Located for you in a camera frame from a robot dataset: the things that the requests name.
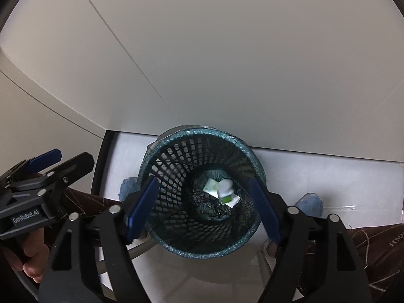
human hand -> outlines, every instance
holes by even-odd
[[[40,283],[48,262],[49,248],[44,243],[44,229],[31,232],[22,245],[24,254],[30,257],[24,265],[9,248],[2,247],[4,255],[14,271],[24,271],[28,277]]]

tile floor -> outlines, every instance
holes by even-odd
[[[118,199],[122,180],[137,176],[146,147],[155,139],[118,135],[104,175],[104,197]],[[290,205],[315,192],[324,201],[324,213],[337,213],[347,227],[401,222],[403,163],[261,148],[254,152],[265,169],[268,189]],[[219,259],[190,260],[157,245],[133,263],[152,302],[253,303],[263,290],[256,252],[265,240],[261,225],[241,249]],[[110,286],[108,276],[102,279]]]

floor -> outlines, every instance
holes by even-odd
[[[101,195],[118,199],[124,178],[137,176],[155,136],[120,133],[114,141]],[[267,187],[294,204],[307,192],[323,199],[324,214],[347,228],[402,222],[404,163],[254,149]],[[256,252],[266,240],[262,225],[241,249],[218,259],[190,260],[155,246],[133,260],[152,302],[253,303],[263,290]],[[110,286],[108,276],[103,282]]]

person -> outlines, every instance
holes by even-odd
[[[40,282],[46,268],[49,250],[70,213],[77,212],[82,217],[91,217],[116,204],[120,202],[71,188],[65,189],[60,201],[63,218],[56,224],[32,232],[23,243],[25,254],[31,258],[28,262],[22,265],[13,252],[4,247],[0,249],[0,270],[3,271],[0,272],[2,302],[36,302],[15,277],[13,270],[23,270],[35,282]],[[296,205],[307,215],[322,216],[322,201],[314,193],[306,194]],[[404,259],[401,257],[404,252],[404,224],[352,229],[348,230],[348,234],[362,259],[373,301],[394,302],[394,299],[401,295],[404,286]],[[270,254],[272,252],[273,256],[279,252],[270,241],[267,242],[266,249]],[[308,295],[313,290],[310,279],[313,277],[314,249],[315,244],[308,244],[304,267],[298,282],[298,289],[303,295]]]

mesh trash can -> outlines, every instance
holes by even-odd
[[[181,126],[148,146],[138,185],[149,175],[160,192],[146,223],[152,237],[183,257],[210,259],[243,246],[261,220],[247,194],[248,180],[264,170],[246,143],[205,126]],[[241,199],[233,207],[203,192],[209,179],[231,179]]]

